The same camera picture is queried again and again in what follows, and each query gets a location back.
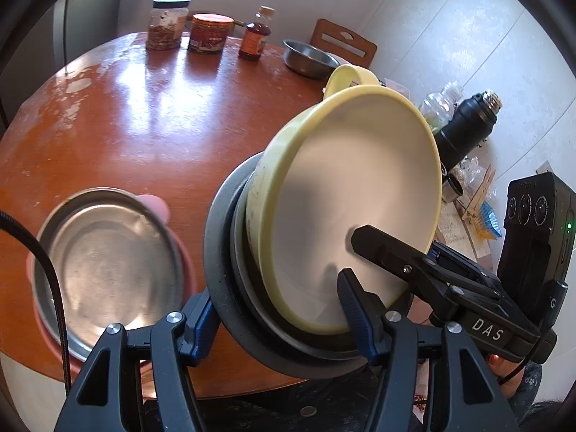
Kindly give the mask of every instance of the hair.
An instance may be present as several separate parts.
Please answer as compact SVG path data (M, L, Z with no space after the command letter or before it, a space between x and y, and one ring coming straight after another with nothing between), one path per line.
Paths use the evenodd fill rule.
M561 401L544 401L533 404L520 422L521 432L567 432L566 428L551 427L561 406Z

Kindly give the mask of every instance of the stainless steel bowl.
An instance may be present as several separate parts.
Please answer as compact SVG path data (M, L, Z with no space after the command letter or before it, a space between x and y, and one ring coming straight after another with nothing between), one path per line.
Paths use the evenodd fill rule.
M299 75L312 79L324 79L332 74L340 63L325 51L292 39L284 40L284 63Z
M168 229L133 194L91 188L59 205L39 233L62 292L70 353L85 360L109 323L153 325L181 307L183 268ZM54 302L34 260L32 290L59 342Z

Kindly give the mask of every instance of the white floor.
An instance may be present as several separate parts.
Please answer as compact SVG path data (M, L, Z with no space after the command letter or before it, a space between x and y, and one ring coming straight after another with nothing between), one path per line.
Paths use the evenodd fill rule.
M362 35L379 49L371 69L407 86L418 103L458 80L465 96L495 90L503 109L478 154L496 167L495 210L502 223L510 180L548 160L576 189L576 80L538 23L516 0L382 0ZM495 264L502 241L492 245ZM563 398L576 377L576 263L555 329L559 340L544 365L539 399ZM0 355L18 412L32 432L51 431L64 401L62 384Z

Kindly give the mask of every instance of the peeling table surface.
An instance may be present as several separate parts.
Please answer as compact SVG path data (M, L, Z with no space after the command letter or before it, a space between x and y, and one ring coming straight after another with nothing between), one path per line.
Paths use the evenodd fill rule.
M0 209L36 235L62 200L94 186L162 197L169 226L205 287L202 238L220 184L262 151L292 117L322 99L323 82L290 71L282 50L259 62L179 50L146 51L146 34L128 34L68 64L18 111L0 141ZM62 364L33 317L27 250L0 233L0 351L58 380ZM220 327L191 378L199 397L238 395L294 384L250 357ZM142 379L153 396L152 372Z

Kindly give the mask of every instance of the yellow bowl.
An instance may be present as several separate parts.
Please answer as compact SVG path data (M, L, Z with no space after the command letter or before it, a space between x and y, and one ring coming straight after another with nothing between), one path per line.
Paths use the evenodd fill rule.
M426 252L441 191L438 150L418 109L370 71L337 68L324 100L270 141L250 185L248 240L279 313L310 333L348 331L336 293L345 267L393 303L405 283L358 257L351 232L371 224Z

